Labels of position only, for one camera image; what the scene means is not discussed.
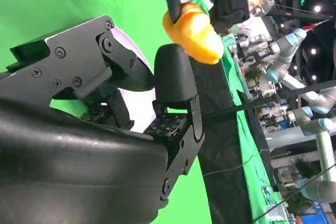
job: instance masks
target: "black plastic housing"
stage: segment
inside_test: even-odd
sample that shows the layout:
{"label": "black plastic housing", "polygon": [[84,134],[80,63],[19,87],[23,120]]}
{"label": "black plastic housing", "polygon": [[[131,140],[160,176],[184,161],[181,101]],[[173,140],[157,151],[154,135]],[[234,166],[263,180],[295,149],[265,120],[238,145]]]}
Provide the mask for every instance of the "black plastic housing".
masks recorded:
{"label": "black plastic housing", "polygon": [[0,223],[150,223],[167,149],[152,137],[0,100]]}
{"label": "black plastic housing", "polygon": [[164,45],[158,49],[154,75],[157,102],[184,102],[197,95],[189,57],[179,44]]}

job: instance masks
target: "screw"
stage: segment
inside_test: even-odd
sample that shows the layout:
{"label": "screw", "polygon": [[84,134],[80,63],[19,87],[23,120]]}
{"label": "screw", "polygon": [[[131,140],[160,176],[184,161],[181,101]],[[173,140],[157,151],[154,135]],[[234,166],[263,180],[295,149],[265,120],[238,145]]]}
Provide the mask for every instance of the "screw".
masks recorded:
{"label": "screw", "polygon": [[130,68],[132,68],[134,65],[134,60],[130,60]]}
{"label": "screw", "polygon": [[56,89],[58,89],[59,87],[61,87],[62,86],[62,82],[60,81],[60,80],[58,80],[58,79],[55,79],[54,81],[53,81],[53,85],[52,85],[54,88],[56,88]]}
{"label": "screw", "polygon": [[112,41],[110,38],[105,38],[103,39],[102,45],[103,45],[103,49],[106,52],[113,52],[113,45],[112,45]]}
{"label": "screw", "polygon": [[78,77],[75,77],[73,80],[72,80],[72,84],[75,88],[79,88],[80,86],[82,86],[82,80]]}
{"label": "screw", "polygon": [[35,78],[39,78],[42,76],[42,72],[38,68],[34,68],[33,71],[31,72],[31,75],[34,76]]}
{"label": "screw", "polygon": [[166,181],[164,182],[164,186],[163,186],[163,194],[167,195],[171,192],[172,188],[171,188],[171,180],[170,179],[166,179]]}
{"label": "screw", "polygon": [[112,23],[109,22],[109,21],[106,21],[106,22],[105,22],[105,27],[106,27],[107,29],[112,29]]}
{"label": "screw", "polygon": [[65,57],[65,50],[61,47],[55,49],[55,54],[58,58],[63,59]]}

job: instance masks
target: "green tablecloth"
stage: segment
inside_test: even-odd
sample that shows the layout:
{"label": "green tablecloth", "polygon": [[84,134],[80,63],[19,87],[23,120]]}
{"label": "green tablecloth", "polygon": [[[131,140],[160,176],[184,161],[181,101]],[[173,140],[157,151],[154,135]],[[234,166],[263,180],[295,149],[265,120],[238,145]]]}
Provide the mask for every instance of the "green tablecloth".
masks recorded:
{"label": "green tablecloth", "polygon": [[[243,86],[235,70],[235,63],[230,55],[228,49],[225,49],[224,57],[222,58],[225,75],[228,80],[230,92],[233,98],[234,105],[241,105],[242,102],[238,95],[238,90],[243,92]],[[251,212],[253,219],[262,215],[266,210],[265,206],[269,205],[268,199],[264,193],[262,183],[265,182],[267,187],[270,187],[270,182],[263,164],[255,141],[250,133],[248,123],[245,117],[245,112],[237,113],[238,134],[240,141],[240,150],[246,185],[248,189],[248,196],[251,205]],[[280,193],[271,193],[271,199],[279,203],[281,201]],[[255,222],[257,224],[269,223],[266,217],[261,218]]]}
{"label": "green tablecloth", "polygon": [[[171,43],[162,28],[165,0],[0,0],[1,70],[15,58],[9,48],[103,14],[125,31],[154,66],[157,49]],[[78,101],[53,101],[52,106],[75,115],[85,107]],[[181,176],[166,208],[154,223],[211,223],[198,159],[188,176]]]}

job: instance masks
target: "black rubber surface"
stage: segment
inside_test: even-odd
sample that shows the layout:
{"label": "black rubber surface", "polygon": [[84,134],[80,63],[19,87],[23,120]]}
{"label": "black rubber surface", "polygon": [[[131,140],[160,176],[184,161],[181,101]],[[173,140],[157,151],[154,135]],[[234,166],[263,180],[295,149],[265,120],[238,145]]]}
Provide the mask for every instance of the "black rubber surface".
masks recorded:
{"label": "black rubber surface", "polygon": [[[205,65],[191,59],[202,113],[233,106],[223,65]],[[236,116],[205,129],[198,155],[203,174],[242,164]],[[242,168],[204,177],[212,223],[251,223],[250,201]]]}

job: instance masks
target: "yellow rubber duck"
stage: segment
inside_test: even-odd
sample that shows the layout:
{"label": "yellow rubber duck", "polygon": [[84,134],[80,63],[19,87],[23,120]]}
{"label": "yellow rubber duck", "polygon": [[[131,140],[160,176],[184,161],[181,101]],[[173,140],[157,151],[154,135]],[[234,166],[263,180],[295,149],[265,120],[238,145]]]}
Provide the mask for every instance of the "yellow rubber duck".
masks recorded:
{"label": "yellow rubber duck", "polygon": [[182,45],[189,56],[201,63],[216,64],[224,54],[223,42],[210,18],[191,2],[182,4],[182,14],[175,24],[167,11],[163,27],[174,43]]}

